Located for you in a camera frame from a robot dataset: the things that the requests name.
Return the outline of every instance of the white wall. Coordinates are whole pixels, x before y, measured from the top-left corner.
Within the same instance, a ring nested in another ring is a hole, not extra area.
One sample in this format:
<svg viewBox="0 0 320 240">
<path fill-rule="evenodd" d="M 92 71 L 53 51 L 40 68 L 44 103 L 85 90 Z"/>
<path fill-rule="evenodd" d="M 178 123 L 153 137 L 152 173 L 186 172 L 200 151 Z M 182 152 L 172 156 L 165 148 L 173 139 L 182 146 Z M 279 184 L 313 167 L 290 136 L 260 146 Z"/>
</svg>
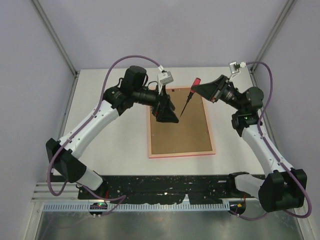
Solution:
<svg viewBox="0 0 320 240">
<path fill-rule="evenodd" d="M 166 67 L 252 61 L 286 0 L 40 0 L 75 67 L 139 54 Z M 124 61 L 119 67 L 127 67 Z M 145 67 L 152 64 L 141 61 Z"/>
<path fill-rule="evenodd" d="M 276 142 L 296 169 L 308 176 L 307 192 L 320 226 L 320 1 L 297 1 L 263 59 L 274 75 L 268 116 Z M 258 84 L 269 92 L 263 66 Z"/>
<path fill-rule="evenodd" d="M 31 3 L 0 7 L 0 238 L 19 240 L 73 76 Z"/>
</svg>

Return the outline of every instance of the red object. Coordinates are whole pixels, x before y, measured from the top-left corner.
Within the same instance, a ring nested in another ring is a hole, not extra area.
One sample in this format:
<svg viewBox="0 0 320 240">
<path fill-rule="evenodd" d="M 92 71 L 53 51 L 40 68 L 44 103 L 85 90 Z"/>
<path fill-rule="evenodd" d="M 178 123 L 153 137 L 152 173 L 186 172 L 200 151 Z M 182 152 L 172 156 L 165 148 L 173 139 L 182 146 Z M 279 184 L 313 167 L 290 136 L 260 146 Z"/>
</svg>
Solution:
<svg viewBox="0 0 320 240">
<path fill-rule="evenodd" d="M 194 80 L 194 82 L 192 83 L 192 86 L 197 86 L 197 85 L 199 85 L 200 84 L 200 82 L 201 82 L 201 79 L 200 78 L 196 78 L 195 80 Z"/>
</svg>

